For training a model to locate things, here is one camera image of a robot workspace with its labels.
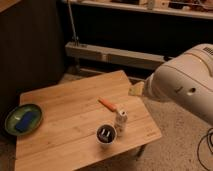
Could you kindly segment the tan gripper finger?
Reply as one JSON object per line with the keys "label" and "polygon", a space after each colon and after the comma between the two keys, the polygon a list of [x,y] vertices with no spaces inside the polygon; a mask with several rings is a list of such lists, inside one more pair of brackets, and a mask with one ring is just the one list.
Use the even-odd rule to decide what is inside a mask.
{"label": "tan gripper finger", "polygon": [[143,87],[144,83],[138,82],[130,87],[128,94],[131,96],[141,96],[143,94]]}

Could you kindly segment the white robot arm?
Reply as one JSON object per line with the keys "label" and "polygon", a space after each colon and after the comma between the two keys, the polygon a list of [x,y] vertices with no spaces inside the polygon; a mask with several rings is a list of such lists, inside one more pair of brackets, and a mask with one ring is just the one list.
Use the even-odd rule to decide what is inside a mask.
{"label": "white robot arm", "polygon": [[213,126],[213,44],[199,44],[160,65],[129,95],[176,104]]}

